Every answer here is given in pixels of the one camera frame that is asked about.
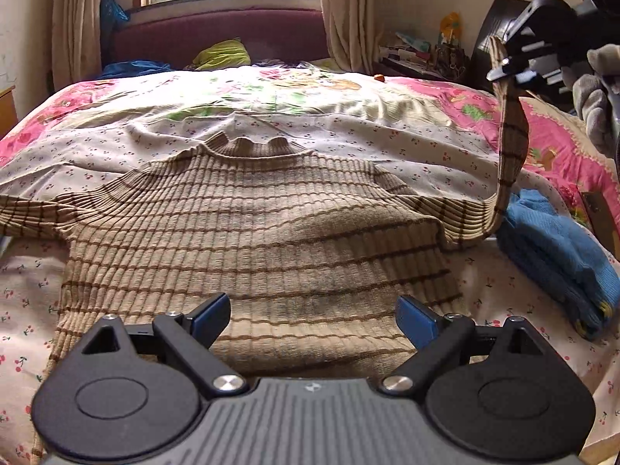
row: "beige curtain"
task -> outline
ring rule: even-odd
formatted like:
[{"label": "beige curtain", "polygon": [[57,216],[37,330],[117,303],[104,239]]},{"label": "beige curtain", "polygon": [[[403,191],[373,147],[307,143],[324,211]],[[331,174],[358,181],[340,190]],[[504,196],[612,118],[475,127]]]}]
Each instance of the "beige curtain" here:
[{"label": "beige curtain", "polygon": [[329,54],[346,71],[371,74],[379,56],[374,0],[320,0]]},{"label": "beige curtain", "polygon": [[101,72],[101,0],[54,0],[52,72],[59,90]]}]

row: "sweater sleeve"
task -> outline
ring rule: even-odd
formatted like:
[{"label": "sweater sleeve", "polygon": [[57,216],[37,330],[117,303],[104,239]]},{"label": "sweater sleeve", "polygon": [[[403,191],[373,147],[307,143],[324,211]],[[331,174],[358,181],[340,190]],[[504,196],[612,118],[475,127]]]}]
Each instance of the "sweater sleeve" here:
[{"label": "sweater sleeve", "polygon": [[0,195],[0,234],[66,239],[77,212],[71,205]]},{"label": "sweater sleeve", "polygon": [[377,185],[416,213],[435,217],[442,223],[444,249],[469,246],[493,234],[496,217],[501,213],[497,194],[484,201],[422,196],[386,169],[375,166]]}]

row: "blue towel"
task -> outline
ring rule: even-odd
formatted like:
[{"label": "blue towel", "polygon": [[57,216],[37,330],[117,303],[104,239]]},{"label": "blue towel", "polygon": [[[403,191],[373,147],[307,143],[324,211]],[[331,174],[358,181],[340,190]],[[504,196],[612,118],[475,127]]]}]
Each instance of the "blue towel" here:
[{"label": "blue towel", "polygon": [[592,340],[612,319],[620,301],[616,271],[601,247],[540,192],[522,190],[510,198],[497,242],[560,303],[579,335]]},{"label": "blue towel", "polygon": [[135,60],[122,63],[111,63],[103,69],[103,72],[95,80],[123,79],[125,77],[140,77],[155,73],[174,71],[168,63],[159,61]]}]

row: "bedsheet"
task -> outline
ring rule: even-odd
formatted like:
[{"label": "bedsheet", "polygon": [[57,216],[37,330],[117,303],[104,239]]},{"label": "bedsheet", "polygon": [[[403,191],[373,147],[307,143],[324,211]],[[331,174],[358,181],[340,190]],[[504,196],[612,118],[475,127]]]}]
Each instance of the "bedsheet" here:
[{"label": "bedsheet", "polygon": [[[537,100],[523,103],[531,151],[517,185],[540,190],[584,228],[578,188],[599,187],[618,224],[613,163],[591,147],[576,119]],[[243,67],[81,83],[0,141],[0,193],[50,199],[92,189],[223,130],[256,141],[284,135],[323,153],[381,163],[421,193],[482,199],[495,187],[497,114],[492,96],[462,86],[380,83],[318,69]],[[0,463],[31,458],[29,404],[63,306],[65,258],[57,243],[14,239],[0,259],[0,393],[11,393],[0,397]],[[620,264],[608,258],[620,274]],[[451,253],[448,262],[478,323],[499,326],[512,314],[527,316],[584,380],[597,418],[583,457],[598,463],[611,456],[620,447],[618,320],[598,341],[581,339],[494,239]]]}]

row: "striped sweater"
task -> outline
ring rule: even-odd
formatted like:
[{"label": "striped sweater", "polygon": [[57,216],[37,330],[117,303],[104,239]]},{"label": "striped sweater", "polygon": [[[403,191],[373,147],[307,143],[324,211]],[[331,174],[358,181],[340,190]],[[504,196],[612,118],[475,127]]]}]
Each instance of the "striped sweater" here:
[{"label": "striped sweater", "polygon": [[219,133],[85,193],[37,202],[0,196],[7,236],[69,245],[49,367],[105,313],[127,324],[188,312],[216,291],[232,319],[213,351],[245,375],[380,375],[412,347],[398,295],[464,312],[442,252],[501,223],[528,150],[508,84],[496,193],[417,195],[371,162]]}]

